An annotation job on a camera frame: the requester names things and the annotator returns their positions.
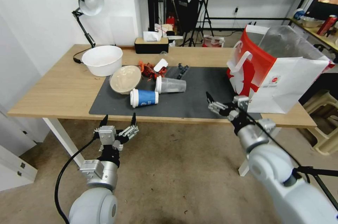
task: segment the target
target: red and white paper bag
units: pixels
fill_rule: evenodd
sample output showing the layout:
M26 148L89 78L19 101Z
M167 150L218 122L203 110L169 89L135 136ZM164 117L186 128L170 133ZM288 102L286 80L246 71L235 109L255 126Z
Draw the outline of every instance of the red and white paper bag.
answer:
M289 26L247 25L227 75L234 91L250 98L248 112L287 113L329 64Z

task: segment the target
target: lamp arm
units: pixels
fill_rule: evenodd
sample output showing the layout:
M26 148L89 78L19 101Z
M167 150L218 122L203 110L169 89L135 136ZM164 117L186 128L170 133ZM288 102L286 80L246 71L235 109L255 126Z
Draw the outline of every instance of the lamp arm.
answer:
M80 25L80 28L84 32L84 35L87 38L88 42L90 43L91 47L94 48L95 45L96 45L94 39L92 38L92 36L89 33L87 33L87 31L85 30L84 26L80 22L80 16L83 15L83 13L79 12L79 9L80 8L76 9L75 11L73 11L72 14L75 17L77 23Z

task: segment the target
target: beige bowl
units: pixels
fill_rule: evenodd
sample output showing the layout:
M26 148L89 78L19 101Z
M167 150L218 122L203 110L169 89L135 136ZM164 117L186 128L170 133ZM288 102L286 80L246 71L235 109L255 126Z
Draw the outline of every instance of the beige bowl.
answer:
M124 66L109 79L110 87L119 94L129 94L141 81L141 71L137 66Z

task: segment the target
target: black box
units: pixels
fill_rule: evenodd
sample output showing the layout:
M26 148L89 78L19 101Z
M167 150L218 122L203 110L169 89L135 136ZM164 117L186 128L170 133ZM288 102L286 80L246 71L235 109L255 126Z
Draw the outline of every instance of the black box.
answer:
M146 42L141 37L135 40L135 52L137 54L159 54L162 51L169 51L169 40L167 37L162 37L158 42Z

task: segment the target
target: table leg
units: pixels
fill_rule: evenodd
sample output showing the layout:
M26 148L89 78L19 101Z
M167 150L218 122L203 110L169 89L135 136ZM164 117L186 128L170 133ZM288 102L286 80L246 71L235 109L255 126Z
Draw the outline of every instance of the table leg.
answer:
M74 142L71 140L68 133L63 128L63 126L61 125L61 123L59 122L58 119L56 119L56 118L43 118L43 120L49 126L50 130L52 130L52 132L57 137L57 139L60 141L60 143L63 145L63 147L66 149L66 151L70 154L70 156L72 156L73 154L75 154L78 151ZM74 161L80 167L85 160L80 153L74 158Z
M281 130L280 127L276 127L273 132L271 133L271 136L273 138L275 138L277 136L277 134L279 133L279 131ZM242 165L239 167L238 169L238 173L240 176L245 176L249 171L249 164L248 164L248 160L244 160L244 162L242 163Z

